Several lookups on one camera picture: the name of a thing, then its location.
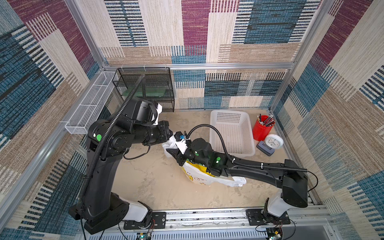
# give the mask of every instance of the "red pencil cup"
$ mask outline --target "red pencil cup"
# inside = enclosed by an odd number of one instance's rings
[[[262,122],[265,121],[267,118],[267,115],[262,115]],[[272,128],[273,125],[270,127],[266,127],[261,125],[259,121],[256,121],[255,126],[252,130],[253,139],[255,139],[256,141],[263,141]]]

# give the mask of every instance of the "white plastic bag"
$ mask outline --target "white plastic bag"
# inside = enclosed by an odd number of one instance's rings
[[[196,184],[210,185],[213,182],[219,182],[230,187],[242,187],[243,184],[247,183],[247,180],[244,177],[232,177],[233,180],[223,176],[211,177],[208,174],[201,172],[196,167],[190,165],[188,162],[185,162],[181,168],[187,177]]]
[[[170,137],[168,141],[166,141],[165,143],[161,144],[161,146],[163,146],[163,149],[164,149],[164,154],[167,156],[167,157],[172,157],[172,155],[170,155],[168,152],[167,152],[167,148],[172,148],[172,149],[177,149],[177,146],[176,146],[176,138],[174,136]]]

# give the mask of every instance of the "white wire mesh basket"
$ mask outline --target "white wire mesh basket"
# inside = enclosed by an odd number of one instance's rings
[[[88,133],[89,127],[99,117],[114,88],[112,79],[117,79],[115,72],[104,71],[95,80],[81,104],[65,124],[65,128],[70,134]]]
[[[213,110],[210,124],[217,128],[222,135],[225,147],[230,155],[242,158],[255,154],[255,144],[248,113]],[[220,138],[213,129],[209,130],[209,143],[214,151],[224,152]]]

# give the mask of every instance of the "black wire mesh organizer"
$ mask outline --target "black wire mesh organizer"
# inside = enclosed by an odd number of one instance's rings
[[[163,107],[163,112],[175,111],[175,96],[169,68],[118,68],[113,84],[123,100],[130,93],[141,74],[146,75],[145,92],[147,100],[155,100]],[[142,98],[139,87],[135,97]]]

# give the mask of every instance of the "patterned carpet wall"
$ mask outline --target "patterned carpet wall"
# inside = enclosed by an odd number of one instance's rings
[[[286,69],[171,71],[176,109],[267,108]]]
[[[110,116],[105,106],[99,119]],[[66,134],[17,208],[0,240],[70,240],[79,232],[79,221],[68,214],[86,171],[86,137]]]
[[[78,0],[111,66],[292,62],[320,0]],[[268,107],[286,70],[174,71],[175,108]]]
[[[335,1],[274,113],[344,239],[384,239],[383,92],[384,1]]]
[[[98,65],[63,0],[0,0],[0,22],[1,201],[94,76]],[[81,163],[71,160],[71,154],[66,157],[57,158],[58,162],[47,167],[35,183],[31,190],[34,192],[26,200],[31,209],[25,202],[20,206],[35,212],[23,220],[20,231],[31,225],[41,232],[55,228],[49,226],[49,218],[44,218],[46,223],[33,223],[43,214],[47,199],[59,197],[52,193],[53,189],[73,191],[64,184],[64,178],[61,182],[59,179],[66,171],[72,172],[66,182],[74,181],[80,176],[76,171],[81,172]]]

